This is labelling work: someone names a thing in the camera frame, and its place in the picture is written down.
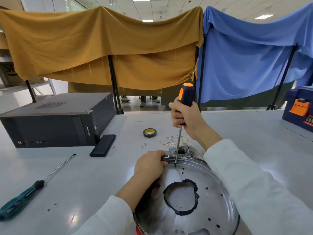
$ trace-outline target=metal pot lid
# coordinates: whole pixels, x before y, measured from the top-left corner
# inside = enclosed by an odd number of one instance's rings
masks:
[[[142,234],[232,235],[239,213],[205,161],[179,155],[146,191],[134,212]]]

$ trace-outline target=white table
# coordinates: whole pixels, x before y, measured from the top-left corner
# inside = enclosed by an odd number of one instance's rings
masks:
[[[263,170],[313,209],[313,133],[283,121],[282,113],[207,111],[202,115],[222,137],[232,139]],[[156,137],[143,137],[142,131],[149,127],[157,130]],[[93,147],[15,149],[0,126],[0,206],[77,153],[19,215],[0,222],[0,234],[75,232],[127,182],[136,160],[147,151],[168,150],[169,146],[160,141],[176,136],[178,129],[172,127],[168,113],[134,114],[116,115],[104,133],[116,134],[111,150],[105,158],[91,158]],[[184,131],[182,135],[189,138]],[[192,140],[191,144],[201,149]]]

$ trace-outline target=shoe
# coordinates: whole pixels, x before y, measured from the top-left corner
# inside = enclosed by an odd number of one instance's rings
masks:
[[[122,97],[122,98],[121,98],[121,101],[122,101],[122,102],[130,102],[131,100],[128,99],[127,96],[125,96],[125,97]]]

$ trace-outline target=floor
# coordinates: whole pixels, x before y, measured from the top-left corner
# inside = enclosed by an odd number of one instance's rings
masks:
[[[161,102],[156,103],[152,102],[149,96],[147,96],[147,102],[144,107],[140,107],[140,99],[138,96],[128,96],[131,100],[130,102],[120,102],[123,108],[123,111],[127,114],[136,113],[136,114],[147,114],[156,113],[159,111],[160,113],[170,111],[171,109],[168,106],[162,106]],[[228,107],[201,107],[201,111],[216,111],[216,110],[266,110],[266,107],[245,107],[245,108],[228,108]]]

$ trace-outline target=black power bank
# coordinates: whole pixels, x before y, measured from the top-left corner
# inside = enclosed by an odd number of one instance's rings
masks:
[[[100,142],[95,146],[92,152],[89,154],[91,157],[105,157],[110,150],[112,143],[116,138],[115,134],[103,135]]]

